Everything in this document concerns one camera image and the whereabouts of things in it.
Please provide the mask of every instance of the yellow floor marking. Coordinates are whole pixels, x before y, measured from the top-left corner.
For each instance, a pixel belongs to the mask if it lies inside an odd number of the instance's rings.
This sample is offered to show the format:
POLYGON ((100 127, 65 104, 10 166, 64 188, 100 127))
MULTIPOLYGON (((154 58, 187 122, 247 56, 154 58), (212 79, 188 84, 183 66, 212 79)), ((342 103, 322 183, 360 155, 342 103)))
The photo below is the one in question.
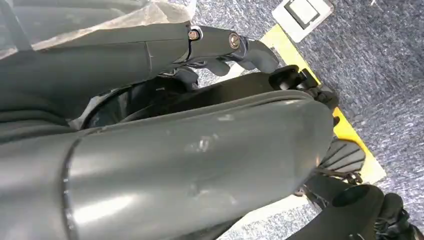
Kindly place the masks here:
MULTIPOLYGON (((307 62, 303 59, 296 47, 292 44, 290 39, 278 24, 275 25, 267 34, 265 34, 261 41, 268 47, 274 47, 275 50, 281 55, 285 64, 298 65, 300 69, 307 69, 317 80, 317 82, 320 83, 307 62)), ((358 136, 351 124, 346 120, 345 116, 339 108, 336 108, 334 111, 334 116, 340 117, 339 124, 334 128, 334 133, 336 136, 340 139, 350 140, 358 143, 365 151, 366 159, 361 171, 364 181, 375 183, 378 180, 384 178, 386 176, 386 172, 380 166, 373 154, 368 150, 367 146, 365 146, 364 142, 358 136)))

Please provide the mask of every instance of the plastic wrap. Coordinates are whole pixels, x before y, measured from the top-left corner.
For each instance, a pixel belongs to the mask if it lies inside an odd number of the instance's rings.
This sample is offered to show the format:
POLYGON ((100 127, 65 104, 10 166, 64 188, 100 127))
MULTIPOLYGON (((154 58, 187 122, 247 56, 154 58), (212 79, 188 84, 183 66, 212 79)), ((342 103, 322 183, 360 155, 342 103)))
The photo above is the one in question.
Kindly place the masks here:
POLYGON ((9 10, 1 8, 0 59, 22 50, 16 39, 42 50, 102 29, 190 21, 196 9, 196 0, 188 7, 165 0, 23 0, 19 5, 0 1, 10 5, 9 10))

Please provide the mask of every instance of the gray carpet floor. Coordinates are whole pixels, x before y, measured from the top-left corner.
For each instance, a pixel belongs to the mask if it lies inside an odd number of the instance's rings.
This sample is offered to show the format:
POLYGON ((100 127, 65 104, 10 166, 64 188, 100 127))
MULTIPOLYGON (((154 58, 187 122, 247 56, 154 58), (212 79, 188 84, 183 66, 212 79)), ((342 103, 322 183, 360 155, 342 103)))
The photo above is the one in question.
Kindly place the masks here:
MULTIPOLYGON (((276 24, 271 12, 279 3, 198 0, 193 21, 260 39, 276 24)), ((412 222, 424 230, 424 2, 332 3, 335 12, 296 47, 339 93, 345 116, 387 172, 377 185, 401 195, 412 222)), ((202 86, 217 79, 207 71, 201 77, 202 86)), ((276 212, 222 239, 285 239, 315 215, 309 206, 276 212)))

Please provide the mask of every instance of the gray plastic housing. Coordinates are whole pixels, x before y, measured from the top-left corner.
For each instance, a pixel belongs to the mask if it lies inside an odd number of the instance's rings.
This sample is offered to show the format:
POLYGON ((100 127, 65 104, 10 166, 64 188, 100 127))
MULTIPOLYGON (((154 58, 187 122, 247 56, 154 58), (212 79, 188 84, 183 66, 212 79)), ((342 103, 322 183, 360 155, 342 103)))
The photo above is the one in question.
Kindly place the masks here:
POLYGON ((320 163, 331 111, 299 91, 0 145, 0 239, 161 240, 278 201, 320 163))

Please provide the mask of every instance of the gray plastic panel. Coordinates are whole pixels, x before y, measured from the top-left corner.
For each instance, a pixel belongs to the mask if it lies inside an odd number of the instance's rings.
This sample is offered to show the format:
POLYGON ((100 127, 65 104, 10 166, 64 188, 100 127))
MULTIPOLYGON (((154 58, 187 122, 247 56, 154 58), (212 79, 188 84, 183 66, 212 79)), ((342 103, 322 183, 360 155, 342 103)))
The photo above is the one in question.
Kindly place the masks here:
POLYGON ((290 195, 333 135, 330 110, 302 96, 85 137, 68 181, 78 239, 181 236, 290 195))

